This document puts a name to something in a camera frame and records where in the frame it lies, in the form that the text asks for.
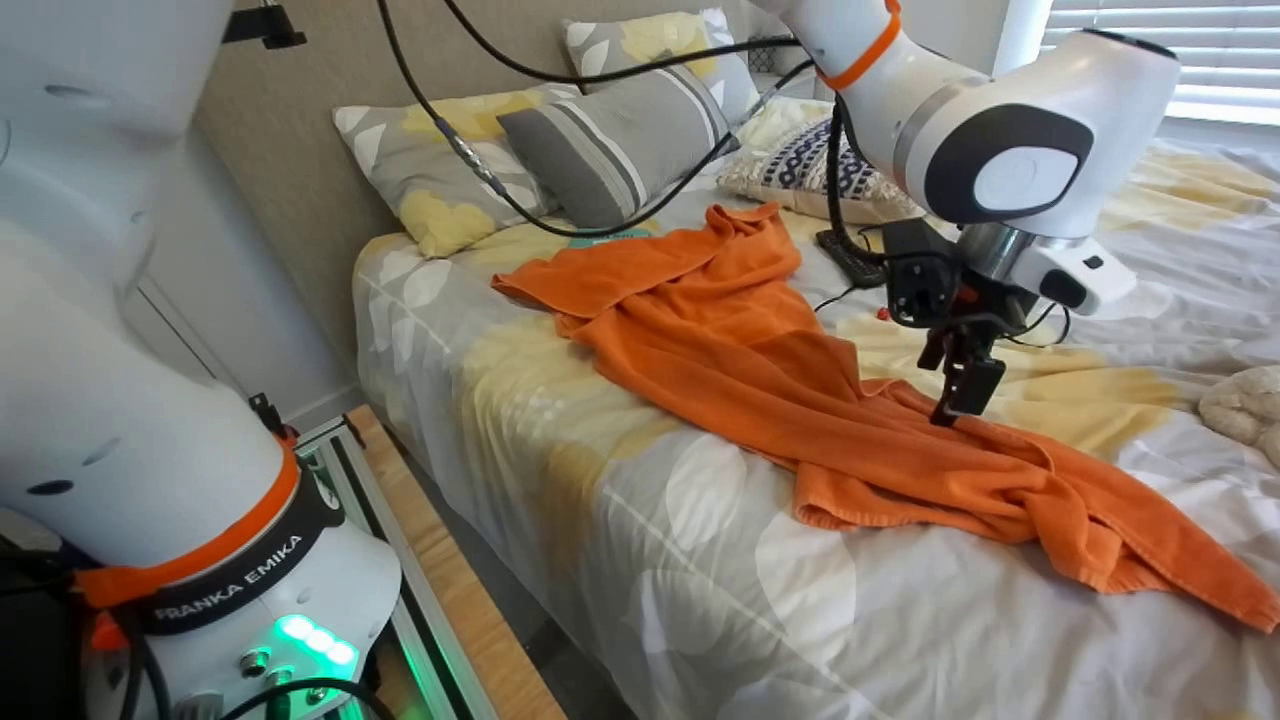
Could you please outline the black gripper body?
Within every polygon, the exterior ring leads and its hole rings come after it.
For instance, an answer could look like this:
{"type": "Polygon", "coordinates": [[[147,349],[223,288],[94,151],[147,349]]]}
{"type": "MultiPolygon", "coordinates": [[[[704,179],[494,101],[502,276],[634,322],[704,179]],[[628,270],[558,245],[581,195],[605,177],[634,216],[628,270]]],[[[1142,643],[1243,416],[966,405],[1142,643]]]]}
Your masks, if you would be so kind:
{"type": "Polygon", "coordinates": [[[926,219],[884,226],[889,314],[933,334],[991,342],[1029,328],[1033,295],[985,280],[926,219]]]}

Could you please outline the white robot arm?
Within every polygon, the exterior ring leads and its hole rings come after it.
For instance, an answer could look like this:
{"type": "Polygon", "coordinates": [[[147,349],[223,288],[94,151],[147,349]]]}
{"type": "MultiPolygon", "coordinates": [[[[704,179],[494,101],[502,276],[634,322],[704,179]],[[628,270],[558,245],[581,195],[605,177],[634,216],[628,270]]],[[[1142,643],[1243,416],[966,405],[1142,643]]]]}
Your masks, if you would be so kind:
{"type": "MultiPolygon", "coordinates": [[[[1169,47],[1082,26],[985,79],[893,0],[754,2],[866,158],[961,226],[964,276],[1080,312],[1132,288],[1092,226],[1170,101],[1169,47]]],[[[282,435],[116,312],[229,18],[230,0],[0,0],[0,501],[88,555],[88,607],[147,632],[151,711],[257,698],[257,647],[341,688],[398,592],[392,547],[327,510],[282,435]]]]}

